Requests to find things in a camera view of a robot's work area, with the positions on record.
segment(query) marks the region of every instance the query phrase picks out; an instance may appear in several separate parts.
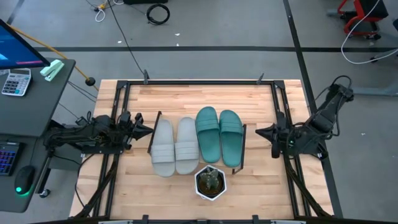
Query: gray slide sandal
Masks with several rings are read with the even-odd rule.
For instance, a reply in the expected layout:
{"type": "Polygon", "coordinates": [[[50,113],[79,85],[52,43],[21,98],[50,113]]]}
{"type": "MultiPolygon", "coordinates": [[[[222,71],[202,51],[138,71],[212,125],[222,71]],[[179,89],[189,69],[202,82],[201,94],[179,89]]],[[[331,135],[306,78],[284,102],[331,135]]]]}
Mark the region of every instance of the gray slide sandal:
{"type": "Polygon", "coordinates": [[[179,174],[189,174],[199,164],[199,143],[192,118],[182,118],[178,124],[175,160],[175,169],[179,174]]]}
{"type": "Polygon", "coordinates": [[[157,175],[171,177],[175,171],[173,127],[169,120],[159,120],[150,149],[152,166],[157,175]]]}

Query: monitor screen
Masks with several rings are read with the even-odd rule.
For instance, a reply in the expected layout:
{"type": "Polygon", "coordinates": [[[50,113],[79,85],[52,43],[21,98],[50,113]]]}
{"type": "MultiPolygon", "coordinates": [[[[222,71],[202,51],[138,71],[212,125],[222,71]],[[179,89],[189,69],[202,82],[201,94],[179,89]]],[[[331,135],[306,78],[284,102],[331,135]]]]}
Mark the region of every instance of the monitor screen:
{"type": "Polygon", "coordinates": [[[48,64],[43,56],[0,20],[0,70],[43,67],[48,64]]]}

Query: computer mouse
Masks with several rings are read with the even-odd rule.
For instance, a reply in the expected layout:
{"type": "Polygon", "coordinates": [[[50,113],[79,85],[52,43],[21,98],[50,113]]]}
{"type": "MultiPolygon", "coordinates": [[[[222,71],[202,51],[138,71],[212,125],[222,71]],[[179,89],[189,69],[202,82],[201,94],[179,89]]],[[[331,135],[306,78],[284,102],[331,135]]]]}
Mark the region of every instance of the computer mouse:
{"type": "Polygon", "coordinates": [[[34,174],[35,167],[33,166],[24,166],[18,171],[14,182],[14,189],[17,194],[26,194],[30,190],[34,174]]]}

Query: hexagonal pot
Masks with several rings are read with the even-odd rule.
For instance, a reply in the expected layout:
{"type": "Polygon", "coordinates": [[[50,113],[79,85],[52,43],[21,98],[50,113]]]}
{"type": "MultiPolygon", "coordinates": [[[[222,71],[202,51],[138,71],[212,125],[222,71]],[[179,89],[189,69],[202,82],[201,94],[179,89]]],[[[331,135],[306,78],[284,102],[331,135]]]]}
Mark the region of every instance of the hexagonal pot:
{"type": "Polygon", "coordinates": [[[215,167],[213,167],[211,165],[205,166],[203,169],[201,169],[199,172],[197,172],[195,174],[195,190],[196,190],[197,194],[203,199],[207,199],[207,200],[211,200],[211,201],[216,200],[220,195],[222,195],[224,192],[226,192],[226,179],[225,179],[224,171],[222,171],[220,169],[217,169],[217,168],[215,168],[215,167]],[[203,172],[206,172],[207,167],[209,167],[210,170],[213,170],[213,169],[218,170],[218,177],[220,177],[223,180],[222,182],[220,182],[220,184],[223,184],[223,188],[216,195],[206,195],[206,194],[202,193],[200,188],[199,188],[200,174],[203,173],[203,172]]]}

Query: wooden table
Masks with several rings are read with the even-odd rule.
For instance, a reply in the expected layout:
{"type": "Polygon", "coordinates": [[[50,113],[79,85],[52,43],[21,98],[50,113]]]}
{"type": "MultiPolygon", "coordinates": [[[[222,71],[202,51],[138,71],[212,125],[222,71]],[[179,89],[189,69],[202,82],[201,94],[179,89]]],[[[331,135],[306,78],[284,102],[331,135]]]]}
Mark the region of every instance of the wooden table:
{"type": "MultiPolygon", "coordinates": [[[[94,115],[111,114],[117,80],[103,80],[98,93],[94,115]]],[[[308,109],[300,80],[285,80],[287,98],[293,122],[305,121],[308,109]]],[[[122,105],[122,92],[119,107],[122,105]]],[[[133,142],[131,151],[121,155],[114,191],[112,219],[260,219],[293,218],[287,178],[282,158],[271,158],[271,144],[254,131],[276,122],[271,88],[265,85],[137,85],[129,95],[128,110],[132,117],[141,112],[144,124],[154,127],[157,112],[169,119],[177,133],[178,120],[194,118],[204,106],[213,106],[218,115],[222,110],[235,111],[247,124],[244,169],[236,175],[226,171],[227,191],[214,202],[203,200],[195,193],[193,174],[163,178],[154,174],[147,153],[150,135],[133,142]]],[[[81,168],[77,189],[82,201],[90,199],[97,188],[102,155],[93,156],[81,168]]],[[[333,213],[321,162],[300,156],[305,183],[317,202],[333,213]]],[[[301,196],[296,188],[300,214],[301,196]]],[[[101,212],[104,212],[105,199],[101,212]]],[[[70,215],[82,209],[77,197],[73,199],[70,215]]]]}

